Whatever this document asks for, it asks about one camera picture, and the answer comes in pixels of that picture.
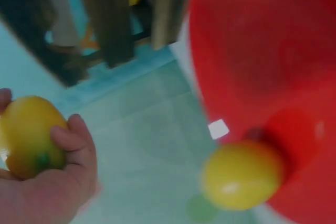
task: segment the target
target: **white spot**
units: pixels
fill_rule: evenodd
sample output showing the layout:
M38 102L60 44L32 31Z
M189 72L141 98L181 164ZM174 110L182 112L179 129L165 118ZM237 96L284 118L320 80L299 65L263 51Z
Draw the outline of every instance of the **white spot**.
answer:
M318 124L316 124L315 136L319 140L324 137L324 122L319 122Z
M214 140L222 136L225 136L230 132L229 128L222 119L212 122L211 124L208 125L208 128L210 131L210 135Z
M234 194L237 190L238 190L238 184L230 184L222 188L222 191L226 194Z

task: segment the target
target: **wooden slat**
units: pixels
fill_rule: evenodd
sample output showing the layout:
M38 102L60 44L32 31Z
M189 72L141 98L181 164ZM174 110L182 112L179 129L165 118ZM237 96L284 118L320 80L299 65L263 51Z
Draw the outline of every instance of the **wooden slat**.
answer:
M160 49L175 42L179 34L187 0L154 0L152 43Z
M176 42L182 27L182 22L188 8L189 0L173 0L171 12L171 25L169 31L169 43Z
M41 23L40 19L50 11L45 10L50 4L43 4L43 1L46 0L0 0L1 18L44 67L64 85L72 86L79 81L80 73L74 68L65 68L69 62L67 55L52 51L45 41L46 29L51 24L47 20Z
M95 30L100 54L109 67L133 58L128 0L83 0Z

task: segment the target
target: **red plastic container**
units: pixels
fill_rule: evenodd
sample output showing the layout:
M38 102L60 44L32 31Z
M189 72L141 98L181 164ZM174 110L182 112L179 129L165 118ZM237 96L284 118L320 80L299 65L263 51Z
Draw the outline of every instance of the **red plastic container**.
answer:
M290 160L268 202L300 224L336 223L336 0L191 0L192 57L208 120L258 129Z

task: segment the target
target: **tiled floor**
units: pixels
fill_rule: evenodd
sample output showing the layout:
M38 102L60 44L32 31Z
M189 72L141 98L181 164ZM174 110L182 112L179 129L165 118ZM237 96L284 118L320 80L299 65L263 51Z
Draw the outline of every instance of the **tiled floor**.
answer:
M98 151L103 192L80 223L195 223L188 200L215 148L198 101L176 62L78 111ZM220 212L211 223L255 223L251 212Z

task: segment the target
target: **finger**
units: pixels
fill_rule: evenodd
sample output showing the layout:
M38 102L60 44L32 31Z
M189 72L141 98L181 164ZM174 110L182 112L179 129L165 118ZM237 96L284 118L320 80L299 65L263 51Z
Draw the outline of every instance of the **finger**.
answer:
M12 100L10 89L0 89L0 113L2 113Z
M50 131L51 139L66 152L75 152L87 147L86 142L75 133L58 126L54 126Z
M0 169L0 179L6 179L6 180L18 180L16 177L14 177L10 171Z
M72 132L81 136L87 141L91 151L96 151L91 133L79 114L74 114L69 118L68 126Z
M83 166L85 168L90 167L92 155L84 139L67 129L57 126L51 129L50 134L51 139L56 145L67 152L68 164Z
M90 133L88 127L86 126L86 123L84 122L84 120L81 118L81 116L79 114L74 114L69 118L68 126L69 126L69 129L73 133L81 136L83 139L86 140L86 142L88 144L88 147L89 147L90 154L91 154L90 161L92 163L90 164L90 167L93 168L93 174L95 174L94 179L97 180L98 176L97 176L96 147L94 145L91 133Z

